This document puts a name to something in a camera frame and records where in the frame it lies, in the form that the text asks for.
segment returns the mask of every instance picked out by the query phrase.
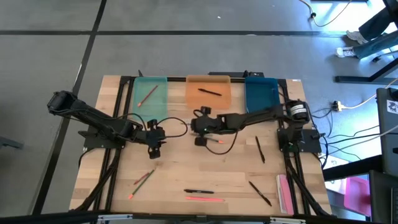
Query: chair leg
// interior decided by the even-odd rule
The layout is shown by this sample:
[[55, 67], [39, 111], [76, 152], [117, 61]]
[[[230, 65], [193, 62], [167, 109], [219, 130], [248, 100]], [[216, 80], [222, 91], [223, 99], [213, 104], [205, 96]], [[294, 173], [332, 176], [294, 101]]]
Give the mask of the chair leg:
[[10, 146], [16, 149], [22, 149], [23, 144], [0, 136], [0, 148], [2, 146]]

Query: concrete floor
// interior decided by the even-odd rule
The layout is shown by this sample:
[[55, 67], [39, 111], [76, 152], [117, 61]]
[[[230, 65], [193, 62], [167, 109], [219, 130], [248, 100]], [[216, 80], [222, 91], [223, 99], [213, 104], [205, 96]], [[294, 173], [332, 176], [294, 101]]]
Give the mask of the concrete floor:
[[[321, 24], [345, 4], [312, 2]], [[100, 0], [2, 0], [0, 30], [91, 30], [99, 5]], [[308, 23], [308, 8], [298, 0], [115, 0], [108, 1], [99, 29], [345, 31], [357, 29], [382, 8], [380, 0], [352, 3], [330, 26], [318, 28]], [[2, 217], [29, 213], [60, 121], [47, 113], [45, 105], [53, 91], [72, 89], [87, 41], [86, 35], [0, 35], [0, 136], [25, 144], [21, 151], [9, 147], [0, 150]], [[369, 76], [393, 59], [374, 63], [372, 56], [361, 61], [334, 56], [335, 47], [353, 44], [340, 37], [97, 36], [79, 98], [94, 105], [103, 75], [137, 75], [138, 69], [145, 76], [251, 70], [268, 77], [301, 79], [312, 110], [327, 107], [334, 100], [351, 106], [381, 86], [337, 84], [333, 77]], [[335, 113], [333, 119], [333, 134], [352, 134], [377, 125], [376, 102]], [[315, 122], [321, 131], [328, 131], [326, 119]], [[45, 213], [68, 210], [83, 145], [77, 131], [84, 129], [85, 125], [76, 121], [69, 126]], [[380, 143], [374, 140], [347, 151], [365, 158], [379, 154]], [[357, 159], [340, 152], [335, 156]]]

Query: teal container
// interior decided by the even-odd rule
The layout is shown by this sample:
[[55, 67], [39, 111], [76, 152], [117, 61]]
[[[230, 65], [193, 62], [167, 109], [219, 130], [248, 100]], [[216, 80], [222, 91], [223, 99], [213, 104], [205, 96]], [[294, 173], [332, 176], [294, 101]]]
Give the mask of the teal container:
[[244, 79], [244, 95], [247, 113], [280, 104], [278, 81], [275, 78], [246, 77]]
[[[157, 88], [138, 107], [138, 104], [157, 85]], [[152, 119], [160, 121], [167, 117], [167, 77], [137, 77], [134, 80], [132, 112], [138, 114], [145, 122]], [[137, 116], [133, 120], [141, 123]]]

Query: wooden table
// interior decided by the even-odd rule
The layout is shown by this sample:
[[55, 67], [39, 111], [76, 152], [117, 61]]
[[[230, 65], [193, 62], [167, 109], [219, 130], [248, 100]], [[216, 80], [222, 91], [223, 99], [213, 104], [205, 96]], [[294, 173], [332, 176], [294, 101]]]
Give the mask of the wooden table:
[[[110, 116], [113, 113], [119, 80], [120, 76], [104, 76], [99, 91], [96, 108]], [[169, 82], [168, 86], [169, 116], [189, 122], [194, 115], [193, 110], [185, 104], [185, 82]], [[300, 80], [287, 80], [287, 88], [291, 99], [305, 100]], [[231, 89], [230, 109], [213, 110], [213, 117], [219, 113], [244, 113], [244, 84], [232, 83]], [[163, 122], [161, 126], [169, 136], [183, 133], [185, 130], [184, 125], [172, 119]], [[154, 160], [149, 159], [147, 146], [127, 142], [121, 153], [111, 211], [179, 215], [283, 215], [280, 212], [276, 176], [285, 174], [285, 164], [277, 143], [277, 128], [276, 121], [246, 127], [239, 132], [232, 150], [222, 156], [214, 155], [204, 147], [195, 146], [195, 137], [189, 133], [180, 138], [167, 139], [167, 143], [160, 149], [161, 157]], [[307, 124], [305, 128], [311, 128], [311, 125]], [[262, 163], [256, 146], [256, 135], [266, 158], [265, 164]], [[230, 147], [234, 135], [214, 137], [225, 143], [209, 142], [208, 146], [214, 151], [223, 152]], [[70, 208], [79, 206], [97, 184], [103, 156], [104, 149], [96, 149], [82, 159]], [[301, 153], [301, 160], [307, 188], [323, 209], [330, 213], [319, 161], [307, 153]], [[156, 169], [153, 175], [134, 198], [129, 200], [129, 194], [135, 189], [133, 183], [152, 169]], [[271, 201], [272, 207], [252, 189], [248, 184], [249, 180]], [[212, 190], [216, 192], [212, 197], [223, 198], [225, 202], [186, 200], [187, 195], [208, 195], [188, 194], [183, 189]], [[106, 185], [100, 208], [104, 207], [107, 192]], [[303, 213], [302, 199], [297, 186], [295, 192], [299, 211]]]

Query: white sneaker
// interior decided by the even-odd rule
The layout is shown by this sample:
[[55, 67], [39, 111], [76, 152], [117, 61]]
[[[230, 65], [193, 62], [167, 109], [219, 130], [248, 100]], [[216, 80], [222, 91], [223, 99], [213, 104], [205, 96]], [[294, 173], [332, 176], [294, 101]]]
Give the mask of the white sneaker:
[[359, 44], [366, 44], [368, 42], [365, 38], [363, 38], [362, 34], [358, 31], [350, 32], [347, 30], [346, 34], [348, 38], [357, 41]]
[[336, 48], [337, 57], [355, 57], [354, 47], [338, 47]]

